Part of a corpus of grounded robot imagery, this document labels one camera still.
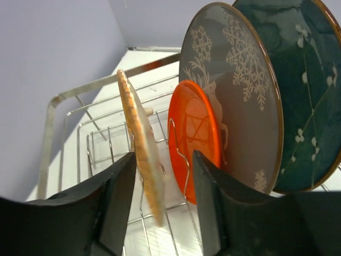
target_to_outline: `patterned plate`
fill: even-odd
[[[221,169],[269,194],[282,156],[281,99],[269,57],[237,9],[211,3],[194,17],[181,51],[185,79],[210,100],[222,135]]]
[[[164,178],[159,151],[147,118],[151,109],[142,107],[139,96],[122,70],[117,71],[118,87],[127,126],[134,135],[137,166],[142,174],[144,193],[159,226],[164,224]]]
[[[270,55],[285,136],[275,191],[321,185],[341,160],[341,28],[320,0],[238,0]]]

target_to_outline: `deer print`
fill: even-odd
[[[225,132],[225,143],[223,146],[223,143],[221,142],[221,147],[222,147],[222,157],[223,157],[223,162],[226,165],[227,161],[225,159],[225,154],[224,152],[226,151],[228,147],[228,137],[229,137],[229,130],[228,126],[223,123],[223,108],[220,102],[217,99],[217,96],[215,95],[215,89],[217,85],[215,81],[206,84],[202,89],[203,91],[207,94],[209,101],[211,103],[211,106],[213,108],[213,112],[215,114],[218,126],[220,130],[223,130]]]

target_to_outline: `metal dish rack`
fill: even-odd
[[[170,65],[179,61],[180,54],[171,55],[170,57],[166,57],[146,65],[133,68],[126,71],[128,77],[133,77],[135,75],[144,73],[146,71],[150,71],[156,68],[160,68],[166,65]],[[160,85],[166,81],[171,81],[174,84],[173,89],[178,84],[178,75],[169,76],[158,81],[144,84],[142,86],[136,87],[136,91],[140,92],[145,89],[151,89],[155,85]],[[64,169],[64,161],[67,154],[67,150],[65,149],[66,144],[66,128],[67,128],[67,119],[77,113],[79,111],[84,111],[86,116],[88,117],[87,121],[84,121],[79,124],[77,128],[77,150],[76,155],[73,156],[77,159],[77,174],[76,179],[77,183],[83,180],[82,177],[90,177],[95,175],[96,172],[104,170],[108,165],[116,161],[122,155],[126,154],[130,151],[130,141],[128,130],[125,122],[111,125],[106,120],[108,118],[112,118],[114,115],[123,114],[123,109],[110,109],[105,104],[108,104],[109,101],[118,100],[120,101],[119,95],[108,97],[103,100],[94,101],[91,104],[84,105],[81,99],[78,97],[79,94],[98,90],[103,86],[112,84],[117,81],[115,75],[111,75],[97,81],[88,83],[86,85],[74,88],[67,92],[61,93],[55,98],[52,99],[48,106],[46,126],[45,126],[45,134],[44,134],[44,143],[43,143],[43,151],[42,151],[42,159],[40,164],[40,175],[39,175],[39,183],[37,187],[37,197],[38,198],[46,198],[47,195],[47,183],[48,183],[48,173],[49,166],[51,161],[51,149],[52,149],[52,137],[53,137],[53,122],[55,116],[55,110],[63,100],[75,97],[77,101],[82,105],[80,108],[70,111],[64,119],[64,131],[62,134],[62,146],[60,151],[60,157],[56,160],[59,162],[59,170],[58,170],[58,187],[57,191],[59,192],[65,189],[63,185],[63,173]],[[173,94],[173,91],[169,91],[158,95],[156,97],[147,98],[145,100],[141,99],[142,103],[146,107],[153,107],[158,104],[158,100],[162,98],[167,98],[168,103]],[[90,113],[90,108],[100,107],[104,109],[108,109],[107,113],[103,113],[99,116],[92,116]],[[167,165],[167,167],[163,166],[164,173],[173,173],[169,162],[169,152],[168,152],[168,134],[167,130],[167,113],[168,107],[156,110],[153,115],[149,117],[150,123],[152,125],[153,133],[156,138],[156,143],[159,146],[159,150],[161,153],[161,161],[163,165]],[[89,126],[92,124],[92,128],[86,130],[86,136],[84,137],[86,142],[83,142],[83,145],[86,145],[86,150],[81,149],[81,128],[85,126]],[[175,130],[175,124],[171,120],[169,125],[173,125]],[[115,138],[125,137],[126,145],[114,142]],[[82,168],[82,160],[85,160],[87,163],[87,168]],[[141,182],[142,178],[138,175],[135,180],[135,189],[132,201],[132,209],[131,216],[129,217],[127,234],[125,239],[125,247],[123,250],[123,255],[202,255],[202,243],[201,243],[201,234],[200,228],[196,213],[196,207],[187,202],[186,198],[183,197],[180,190],[178,193],[181,194],[182,198],[177,198],[174,200],[170,200],[170,204],[166,205],[166,227],[165,228],[156,228],[153,226],[152,214],[148,213],[147,207],[143,205],[145,202],[145,198],[143,195],[143,186],[141,186],[141,190],[137,191],[137,182]],[[329,191],[329,189],[322,185],[321,188],[325,191]],[[170,195],[171,193],[167,193],[167,188],[165,192],[165,196]],[[176,216],[172,216],[173,210],[182,209],[180,212],[177,212]],[[132,212],[138,213],[137,216],[132,216]],[[182,224],[180,225],[180,231],[174,232],[174,226],[172,225],[172,219],[183,219]],[[190,234],[182,235],[183,239],[191,240],[188,242],[188,245],[184,246],[183,241],[181,239],[178,241],[177,236],[180,235],[181,232],[188,231],[190,227],[188,226],[188,222],[192,226],[192,232]],[[136,224],[142,225],[142,229],[136,228]],[[137,244],[144,243],[144,246],[138,246]]]

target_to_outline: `snowflake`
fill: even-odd
[[[197,29],[191,30],[191,35],[193,37],[192,48],[197,52],[200,61],[207,60],[210,62],[212,41],[207,36],[204,27],[199,26]]]
[[[256,172],[256,182],[255,182],[255,189],[259,192],[264,193],[264,189],[266,187],[266,177],[264,170],[261,169],[260,171]]]
[[[257,95],[257,102],[261,111],[264,110],[266,101],[265,93],[269,90],[273,99],[272,89],[268,69],[261,61],[261,50],[256,39],[250,32],[241,28],[239,21],[233,15],[226,14],[227,25],[223,29],[223,34],[231,44],[226,62],[235,67],[233,74],[233,84],[243,83],[244,101],[248,101],[252,93]]]

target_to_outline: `white surface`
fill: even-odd
[[[172,55],[172,52],[140,52],[140,51],[128,51],[125,56],[122,58],[122,61],[119,63],[114,73],[118,68],[127,70],[133,67],[137,67],[148,63],[150,61],[158,60],[160,58],[164,58],[166,56]],[[156,70],[149,71],[147,73],[134,76],[130,78],[133,86],[138,89],[138,87],[157,81],[159,79],[169,77],[178,73],[178,62],[168,65],[166,67],[158,68]],[[154,85],[147,89],[142,89],[137,91],[141,101],[156,97],[163,93],[167,93],[173,91],[175,86],[178,83],[178,78],[174,78],[170,81],[163,82],[161,84]],[[105,98],[108,98],[113,95],[118,95],[118,85],[117,83],[110,84],[105,86],[101,92],[98,94],[94,101],[99,101]],[[168,108],[169,101],[171,99],[171,95],[161,98],[157,101],[149,102],[144,104],[144,107],[153,107],[154,111],[159,111],[165,108]],[[110,100],[106,103],[102,103],[98,106],[91,107],[89,109],[90,114],[96,118],[101,115],[110,113],[117,109],[121,109],[122,105],[120,99],[117,98],[115,100]],[[161,124],[164,128],[164,131],[167,132],[167,115],[168,112],[164,112],[160,114]],[[88,121],[89,118],[85,115],[80,123],[84,124],[84,122]],[[105,129],[108,126],[120,124],[124,122],[124,114],[123,112],[119,112],[115,115],[108,116],[104,119],[101,119],[97,122],[100,128]],[[163,138],[161,133],[161,129],[157,122],[156,116],[150,118],[151,125],[154,130],[155,139],[159,140]],[[86,158],[86,135],[89,132],[96,131],[94,125],[92,123],[82,125],[80,129],[80,167],[81,167],[81,180],[85,180],[88,178],[88,168],[87,168],[87,158]],[[95,151],[96,151],[96,159],[100,159],[103,157],[109,157],[109,145],[108,142],[105,142],[102,137],[97,133],[95,135]],[[115,129],[114,132],[111,133],[111,141],[113,146],[114,154],[119,152],[125,152],[128,150],[125,128],[122,126],[121,128]],[[167,145],[164,142],[158,143],[160,149],[160,157],[161,162],[163,163],[166,173],[172,175],[173,178],[169,179],[166,183],[165,190],[165,201],[166,207],[182,203],[183,197],[177,187],[175,182],[173,171],[171,168],[171,164],[169,161],[168,149]],[[105,161],[96,166],[94,170],[95,173],[104,170],[111,164],[111,160]],[[48,176],[48,186],[47,186],[47,196],[51,196],[57,192],[58,187],[58,170],[60,165],[60,153],[58,153],[55,160],[52,162],[50,166],[50,174]],[[67,140],[65,144],[65,157],[64,157],[64,175],[63,175],[63,189],[67,189],[71,186],[74,186],[77,183],[77,128],[73,131],[70,138]],[[339,185],[341,181],[341,172],[337,170],[335,174],[325,183],[330,190],[339,189],[341,186]],[[135,180],[135,188],[133,194],[133,201],[131,207],[131,214],[129,219],[135,219],[140,216],[140,197],[141,197],[141,183],[139,180],[139,176]],[[28,200],[35,199],[35,191],[29,196]],[[198,217],[196,215],[196,207],[192,206],[194,219],[196,222],[196,226],[198,227]],[[143,214],[149,214],[149,209],[146,203],[143,203]],[[168,211],[168,215],[170,218],[170,223],[172,226],[172,231],[174,233],[174,237],[176,240],[177,249],[179,255],[202,255],[199,247],[199,242],[196,238],[194,227],[191,223],[189,211],[186,206],[181,206],[177,209]],[[175,255],[174,247],[172,243],[171,236],[169,234],[169,230],[167,226],[165,228],[156,228],[154,225],[154,220],[149,218],[145,221],[147,226],[149,243],[151,246],[152,255]],[[125,240],[126,252],[127,255],[148,255],[147,252],[147,244],[145,242],[144,233],[142,224],[140,221],[130,224],[127,230],[127,236]]]

